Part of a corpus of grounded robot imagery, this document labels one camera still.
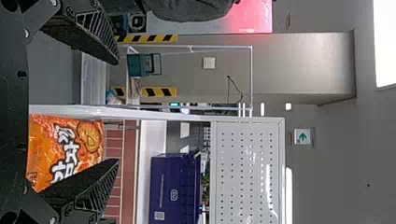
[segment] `blue box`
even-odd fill
[[[149,224],[196,224],[201,202],[201,156],[151,158]]]

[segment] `white shelf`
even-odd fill
[[[181,121],[223,121],[223,122],[254,122],[279,123],[282,118],[239,118],[231,116],[199,116],[181,113],[152,112],[96,105],[30,105],[30,114],[59,116],[76,119],[155,119]]]
[[[285,224],[284,127],[212,123],[210,223]]]
[[[143,120],[140,123],[140,148],[136,194],[136,223],[149,223],[151,158],[166,152],[166,121]]]

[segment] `white wall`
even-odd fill
[[[183,35],[180,45],[253,46],[253,94],[261,101],[288,98],[324,104],[355,95],[353,34]],[[139,52],[186,52],[187,48],[139,48]],[[204,70],[203,57],[215,57],[216,69]],[[247,49],[163,55],[163,74],[142,78],[143,86],[176,86],[181,102],[227,102],[231,76],[249,102],[250,55]],[[230,102],[238,101],[234,89]]]
[[[290,153],[298,197],[294,224],[395,223],[396,90],[375,89],[373,0],[285,1],[289,1],[283,4],[290,8],[292,32],[355,30],[358,91],[355,101],[312,108],[321,130],[320,152]],[[298,115],[292,118],[297,119],[306,112],[294,113]],[[328,181],[316,178],[319,172],[327,174]],[[308,185],[317,185],[329,197],[319,200],[319,189],[307,192],[313,187],[298,187]]]
[[[316,128],[314,148],[286,144],[286,164],[293,172],[293,224],[356,223],[355,112],[354,100],[293,105],[291,111],[284,104],[265,105],[266,116],[286,118],[287,132]]]

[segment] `wall switch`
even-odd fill
[[[204,58],[204,69],[215,69],[216,58]]]

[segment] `dark clothing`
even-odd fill
[[[227,15],[235,0],[137,0],[164,21],[213,21]],[[138,9],[135,0],[102,0],[110,15]]]

